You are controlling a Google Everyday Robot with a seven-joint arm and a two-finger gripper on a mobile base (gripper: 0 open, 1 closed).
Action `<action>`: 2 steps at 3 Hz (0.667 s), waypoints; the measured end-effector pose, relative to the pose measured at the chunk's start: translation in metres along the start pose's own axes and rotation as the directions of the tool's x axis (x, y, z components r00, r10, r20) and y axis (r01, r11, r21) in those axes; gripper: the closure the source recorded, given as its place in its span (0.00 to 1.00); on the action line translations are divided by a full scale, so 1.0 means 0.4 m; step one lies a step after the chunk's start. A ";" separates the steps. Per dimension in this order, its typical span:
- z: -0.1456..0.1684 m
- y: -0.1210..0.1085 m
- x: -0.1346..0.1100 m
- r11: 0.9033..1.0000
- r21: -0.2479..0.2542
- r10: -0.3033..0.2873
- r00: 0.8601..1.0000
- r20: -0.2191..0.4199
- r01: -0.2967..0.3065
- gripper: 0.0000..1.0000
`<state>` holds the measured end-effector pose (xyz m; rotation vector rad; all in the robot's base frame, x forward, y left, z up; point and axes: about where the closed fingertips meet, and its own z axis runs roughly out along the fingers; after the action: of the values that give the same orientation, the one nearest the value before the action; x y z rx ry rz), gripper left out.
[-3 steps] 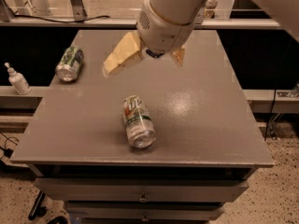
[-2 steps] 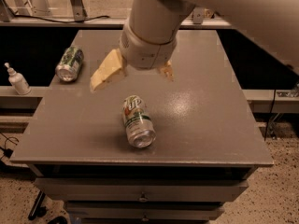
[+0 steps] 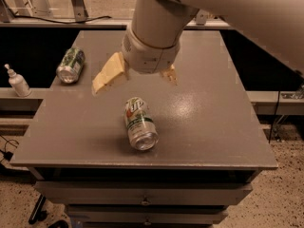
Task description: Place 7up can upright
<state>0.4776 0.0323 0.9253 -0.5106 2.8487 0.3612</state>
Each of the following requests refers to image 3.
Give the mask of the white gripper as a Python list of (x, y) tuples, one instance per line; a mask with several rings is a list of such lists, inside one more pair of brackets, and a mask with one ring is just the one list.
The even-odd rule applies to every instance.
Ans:
[(159, 72), (167, 83), (173, 86), (178, 84), (173, 64), (180, 50), (180, 44), (169, 48), (148, 46), (138, 39), (132, 28), (128, 26), (121, 49), (122, 52), (115, 52), (92, 80), (92, 93), (94, 95), (128, 81), (128, 68), (125, 62), (139, 73), (154, 74)]

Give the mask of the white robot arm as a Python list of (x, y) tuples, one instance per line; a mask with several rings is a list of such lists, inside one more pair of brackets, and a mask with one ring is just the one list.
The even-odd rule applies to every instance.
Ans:
[(126, 79), (130, 69), (176, 82), (181, 34), (201, 10), (219, 16), (285, 66), (303, 71), (304, 0), (136, 0), (122, 49), (92, 80), (92, 92)]

